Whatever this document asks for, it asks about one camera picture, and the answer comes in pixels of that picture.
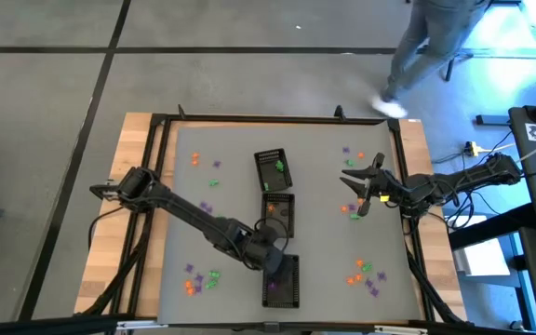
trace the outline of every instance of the leg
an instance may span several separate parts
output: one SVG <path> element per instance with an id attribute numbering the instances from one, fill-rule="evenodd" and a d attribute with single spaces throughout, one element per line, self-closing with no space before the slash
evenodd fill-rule
<path id="1" fill-rule="evenodd" d="M 427 38 L 427 21 L 425 20 L 422 1 L 417 1 L 413 5 L 410 14 L 409 27 L 405 31 L 402 40 L 400 40 L 400 44 L 392 58 L 392 66 L 390 75 L 388 76 L 388 85 L 392 85 L 396 79 L 405 72 L 405 68 L 409 64 L 409 61 L 415 56 L 417 48 L 423 41 L 425 41 L 425 38 Z M 389 101 L 393 98 L 394 97 L 383 96 L 385 101 Z"/>
<path id="2" fill-rule="evenodd" d="M 483 16 L 488 2 L 488 0 L 424 1 L 427 2 L 424 11 L 427 32 L 430 36 L 429 46 L 402 76 L 384 90 L 384 97 L 397 99 L 454 57 Z"/>

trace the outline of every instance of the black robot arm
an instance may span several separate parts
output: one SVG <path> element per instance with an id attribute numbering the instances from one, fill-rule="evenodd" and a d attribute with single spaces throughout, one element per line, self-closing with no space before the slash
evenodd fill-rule
<path id="1" fill-rule="evenodd" d="M 215 218 L 171 192 L 147 168 L 132 167 L 119 185 L 94 185 L 90 191 L 101 199 L 118 200 L 134 212 L 162 208 L 202 232 L 218 251 L 243 262 L 251 270 L 263 270 L 275 279 L 285 272 L 283 253 L 274 246 L 274 228 L 261 224 L 255 230 L 236 219 Z"/>
<path id="2" fill-rule="evenodd" d="M 377 154 L 370 167 L 361 170 L 343 170 L 342 173 L 367 183 L 351 181 L 347 184 L 359 198 L 365 200 L 358 210 L 360 216 L 369 212 L 369 200 L 377 196 L 384 202 L 400 207 L 400 213 L 407 218 L 420 218 L 433 205 L 454 201 L 458 206 L 458 193 L 471 192 L 488 185 L 512 185 L 520 181 L 522 172 L 512 159 L 505 154 L 492 154 L 484 164 L 470 167 L 452 174 L 416 174 L 407 177 L 404 183 L 392 172 L 381 169 L 384 155 Z"/>

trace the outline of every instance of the gray floor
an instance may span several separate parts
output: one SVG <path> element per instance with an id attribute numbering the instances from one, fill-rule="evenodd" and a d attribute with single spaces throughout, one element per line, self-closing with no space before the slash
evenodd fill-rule
<path id="1" fill-rule="evenodd" d="M 106 46 L 120 7 L 119 0 L 0 0 L 0 46 Z M 408 15 L 402 0 L 133 0 L 120 45 L 395 47 Z M 514 6 L 494 7 L 465 46 L 514 55 L 526 49 L 536 57 L 527 20 Z M 73 310 L 87 256 L 87 226 L 100 207 L 87 187 L 106 180 L 126 112 L 174 113 L 180 103 L 192 114 L 331 115 L 341 104 L 349 115 L 376 116 L 368 97 L 383 85 L 390 59 L 116 56 L 35 316 Z M 7 211 L 0 219 L 0 321 L 15 317 L 101 62 L 102 55 L 0 54 L 0 207 Z M 449 83 L 432 76 L 403 102 L 409 117 L 423 120 L 433 158 L 459 150 L 465 141 L 491 148 L 508 130 L 476 127 L 474 116 L 535 104 L 536 59 L 459 61 Z M 507 152 L 516 156 L 515 150 Z M 476 161 L 468 159 L 467 165 Z M 457 160 L 436 171 L 461 167 Z M 524 184 L 482 193 L 499 211 L 529 201 Z M 519 318 L 509 291 L 470 283 L 462 289 L 465 296 L 483 297 L 465 300 L 477 324 L 501 328 Z M 504 307 L 487 311 L 485 301 Z"/>

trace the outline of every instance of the green toy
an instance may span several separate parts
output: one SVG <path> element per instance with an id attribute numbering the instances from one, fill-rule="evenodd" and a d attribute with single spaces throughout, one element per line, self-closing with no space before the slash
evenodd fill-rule
<path id="1" fill-rule="evenodd" d="M 278 162 L 276 162 L 276 169 L 279 172 L 284 171 L 285 170 L 285 165 L 283 164 L 283 162 L 281 162 L 280 160 Z"/>

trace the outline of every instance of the black container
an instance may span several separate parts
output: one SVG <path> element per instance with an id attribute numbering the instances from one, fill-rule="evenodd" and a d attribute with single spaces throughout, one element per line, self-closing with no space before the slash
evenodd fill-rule
<path id="1" fill-rule="evenodd" d="M 256 168 L 260 178 L 260 188 L 263 192 L 282 191 L 293 186 L 288 170 L 285 149 L 274 149 L 255 153 Z M 283 171 L 276 169 L 276 162 L 283 163 Z"/>
<path id="2" fill-rule="evenodd" d="M 268 308 L 299 308 L 299 256 L 283 255 L 292 262 L 292 271 L 287 278 L 271 287 L 269 276 L 264 273 L 261 305 Z"/>
<path id="3" fill-rule="evenodd" d="M 276 218 L 287 227 L 288 237 L 295 236 L 295 194 L 263 194 L 261 197 L 261 218 Z M 278 237 L 287 237 L 283 226 L 275 220 L 266 220 L 266 225 L 278 232 Z"/>

